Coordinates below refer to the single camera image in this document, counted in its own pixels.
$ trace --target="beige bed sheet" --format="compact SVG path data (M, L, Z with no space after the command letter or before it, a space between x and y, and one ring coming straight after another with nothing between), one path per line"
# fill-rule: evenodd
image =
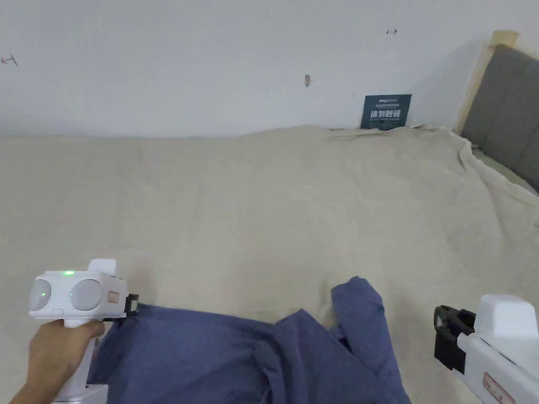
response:
M384 298L415 403L476 402L433 357L434 307L539 307L539 198L447 131L318 127L233 139L0 140L1 399L23 382L33 278L118 259L145 303L333 322L358 275Z

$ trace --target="wrinkled fabric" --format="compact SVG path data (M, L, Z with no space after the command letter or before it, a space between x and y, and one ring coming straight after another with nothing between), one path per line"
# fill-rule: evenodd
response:
M382 299L365 279L332 290L338 326L304 310L275 325L140 305L100 345L90 383L108 403L409 403Z

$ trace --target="wall mark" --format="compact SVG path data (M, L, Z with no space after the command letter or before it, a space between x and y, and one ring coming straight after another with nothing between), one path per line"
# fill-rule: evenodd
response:
M15 66L18 66L19 64L17 63L17 61L15 60L15 58L13 57L13 55L10 54L10 56L11 56L11 57L10 57L9 59L6 59L5 57L2 56L2 57L0 58L1 62L2 62L3 64L5 64L5 65L9 64L10 62L13 62L13 63L15 63Z

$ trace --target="gripper handle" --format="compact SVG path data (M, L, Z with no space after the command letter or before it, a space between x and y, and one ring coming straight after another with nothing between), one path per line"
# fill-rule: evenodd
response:
M86 324L90 319L76 319L70 318L64 320L64 327L75 328L79 325ZM86 352L82 358L82 362L79 367L71 376L71 378L64 385L58 397L55 401L76 401L76 397L79 396L86 389L86 380L88 379L88 372L90 371L90 363L92 362L92 354L95 347L95 338L90 340L90 343L86 347Z

